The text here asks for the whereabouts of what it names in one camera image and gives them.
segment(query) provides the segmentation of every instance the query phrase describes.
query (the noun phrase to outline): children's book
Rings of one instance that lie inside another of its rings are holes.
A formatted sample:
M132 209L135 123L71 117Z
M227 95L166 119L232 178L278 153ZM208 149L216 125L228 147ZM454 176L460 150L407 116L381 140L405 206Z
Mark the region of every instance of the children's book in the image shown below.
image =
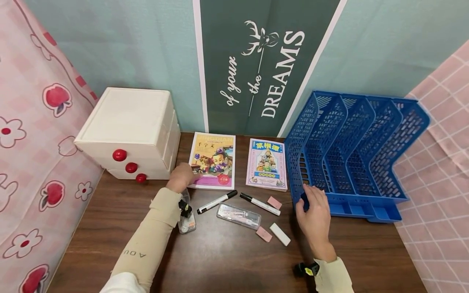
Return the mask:
M287 190L287 167L283 143L251 138L246 185Z
M236 136L196 132L189 165L202 178L190 188L233 190L235 188Z

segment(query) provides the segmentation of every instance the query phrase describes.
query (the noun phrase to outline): light blue wall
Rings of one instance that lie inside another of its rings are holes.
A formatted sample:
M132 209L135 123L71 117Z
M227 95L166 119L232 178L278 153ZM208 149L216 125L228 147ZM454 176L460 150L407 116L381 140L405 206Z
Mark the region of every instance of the light blue wall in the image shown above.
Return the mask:
M468 0L348 0L284 136L313 90L403 97L468 39Z
M169 90L183 131L204 131L192 1L25 0L97 96Z
M204 130L192 1L25 2L98 96L170 90L182 130ZM313 89L405 96L469 38L468 15L468 0L348 0L284 134Z

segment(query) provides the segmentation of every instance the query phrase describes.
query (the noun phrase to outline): desk surface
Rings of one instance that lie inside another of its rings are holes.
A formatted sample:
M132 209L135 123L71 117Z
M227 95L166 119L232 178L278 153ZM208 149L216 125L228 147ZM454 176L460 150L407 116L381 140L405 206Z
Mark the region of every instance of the desk surface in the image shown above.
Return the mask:
M193 134L182 134L178 163L188 161L192 138ZM254 230L217 218L216 209L196 214L195 231L181 235L174 229L152 292L315 292L311 280L295 278L291 270L311 255L296 224L290 193L244 185L248 147L249 137L236 138L236 189L264 202L273 195L284 203L282 214L277 217L238 196L229 203L261 214L266 229L277 223L291 243L284 247L275 236L266 243ZM145 217L150 200L165 184L153 180L139 185L104 173L48 293L99 292ZM190 189L189 193L191 205L197 208L223 192ZM394 225L333 217L330 240L348 268L356 293L426 292Z

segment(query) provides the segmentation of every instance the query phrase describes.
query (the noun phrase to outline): eraser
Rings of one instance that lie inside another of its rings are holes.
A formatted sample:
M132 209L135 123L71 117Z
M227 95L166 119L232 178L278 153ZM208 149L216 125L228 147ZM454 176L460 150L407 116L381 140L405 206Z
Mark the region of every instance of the eraser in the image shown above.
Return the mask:
M272 196L269 198L267 203L278 210L280 210L280 207L282 206L282 204Z
M262 227L259 227L256 234L259 235L262 239L264 239L265 242L270 242L270 239L272 239L272 235L270 235L269 232L267 232Z
M276 223L273 223L272 226L270 226L270 231L277 236L283 245L287 246L290 243L290 238L282 231L282 229L280 229L280 227L277 226Z

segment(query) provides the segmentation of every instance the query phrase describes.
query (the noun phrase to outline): blue file organizer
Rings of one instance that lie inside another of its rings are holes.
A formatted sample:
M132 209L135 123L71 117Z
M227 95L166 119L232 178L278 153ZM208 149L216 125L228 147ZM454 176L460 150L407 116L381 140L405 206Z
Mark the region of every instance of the blue file organizer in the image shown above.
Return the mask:
M303 183L326 192L331 215L401 220L407 201L392 167L425 131L416 100L314 91L285 139L293 204L309 203Z

